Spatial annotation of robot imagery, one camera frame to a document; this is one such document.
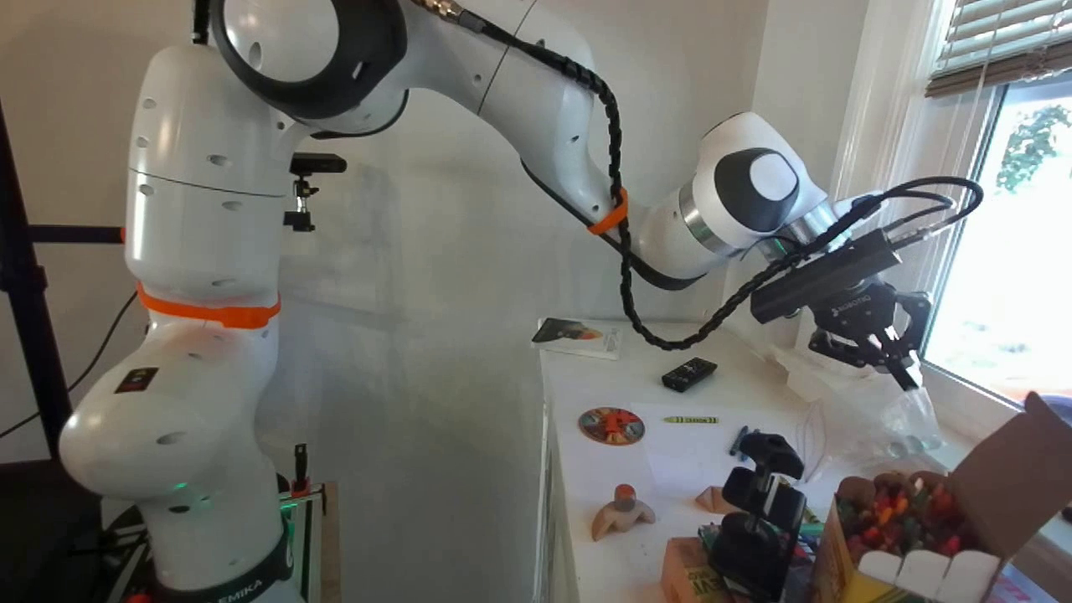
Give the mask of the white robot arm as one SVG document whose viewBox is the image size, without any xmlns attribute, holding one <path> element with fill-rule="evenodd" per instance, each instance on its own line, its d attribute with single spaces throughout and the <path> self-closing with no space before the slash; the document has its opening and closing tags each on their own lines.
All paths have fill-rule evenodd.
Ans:
<svg viewBox="0 0 1072 603">
<path fill-rule="evenodd" d="M 746 306 L 809 306 L 852 280 L 844 268 L 782 274 L 833 258 L 872 207 L 832 204 L 758 115 L 717 125 L 693 182 L 633 217 L 619 162 L 589 153 L 589 125 L 616 116 L 612 91 L 539 0 L 206 0 L 206 29 L 150 57 L 130 128 L 124 260 L 148 339 L 59 433 L 79 485 L 141 508 L 150 603 L 306 603 L 278 473 L 253 443 L 306 138 L 378 134 L 412 91 L 435 91 L 494 128 L 631 279 L 688 287 L 762 247 Z"/>
</svg>

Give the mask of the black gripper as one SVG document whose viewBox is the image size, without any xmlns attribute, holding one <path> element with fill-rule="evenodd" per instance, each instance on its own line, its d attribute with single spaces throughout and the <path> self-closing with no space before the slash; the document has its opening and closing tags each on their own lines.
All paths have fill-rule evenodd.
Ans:
<svg viewBox="0 0 1072 603">
<path fill-rule="evenodd" d="M 772 322 L 808 307 L 818 325 L 814 350 L 846 364 L 887 364 L 890 379 L 913 392 L 921 369 L 912 350 L 921 345 L 921 322 L 930 306 L 882 280 L 882 271 L 894 263 L 896 243 L 884 233 L 865 233 L 760 286 L 749 295 L 749 316 Z"/>
</svg>

